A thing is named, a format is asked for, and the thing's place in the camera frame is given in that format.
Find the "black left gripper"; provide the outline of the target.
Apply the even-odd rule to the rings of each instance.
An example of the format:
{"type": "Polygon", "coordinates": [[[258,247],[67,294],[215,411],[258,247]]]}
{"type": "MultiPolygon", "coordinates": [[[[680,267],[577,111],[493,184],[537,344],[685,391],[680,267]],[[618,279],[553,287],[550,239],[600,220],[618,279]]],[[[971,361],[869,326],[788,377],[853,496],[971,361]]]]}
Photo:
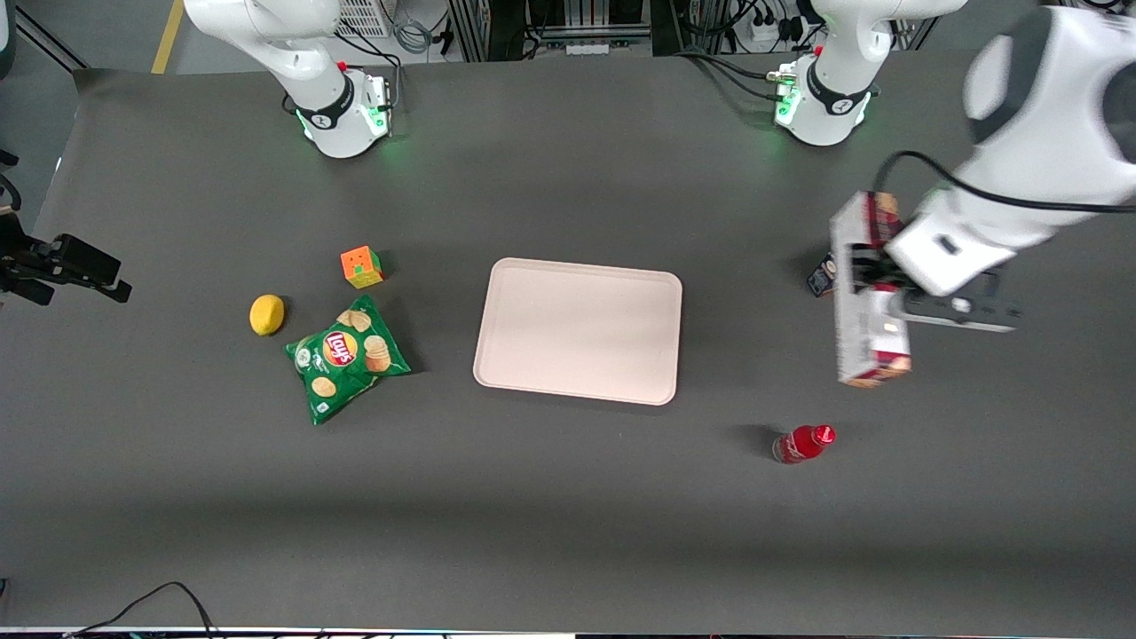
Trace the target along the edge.
{"type": "Polygon", "coordinates": [[[909,288],[914,288],[914,282],[904,272],[897,262],[885,250],[879,250],[872,244],[849,244],[847,258],[852,269],[851,284],[853,294],[860,294],[864,290],[889,292],[896,294],[909,288]]]}

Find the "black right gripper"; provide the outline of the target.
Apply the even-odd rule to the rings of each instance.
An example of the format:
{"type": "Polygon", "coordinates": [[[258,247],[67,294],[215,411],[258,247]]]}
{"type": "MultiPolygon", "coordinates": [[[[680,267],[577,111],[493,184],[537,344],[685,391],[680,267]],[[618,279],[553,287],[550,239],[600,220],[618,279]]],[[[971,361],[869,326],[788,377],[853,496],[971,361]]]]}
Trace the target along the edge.
{"type": "MultiPolygon", "coordinates": [[[[48,306],[55,288],[43,282],[43,262],[34,254],[40,244],[25,234],[17,213],[3,209],[1,215],[1,291],[20,296],[37,306],[48,306]]],[[[98,294],[125,304],[131,287],[118,280],[122,260],[72,234],[57,235],[53,242],[53,263],[69,279],[85,280],[87,288],[98,294]]]]}

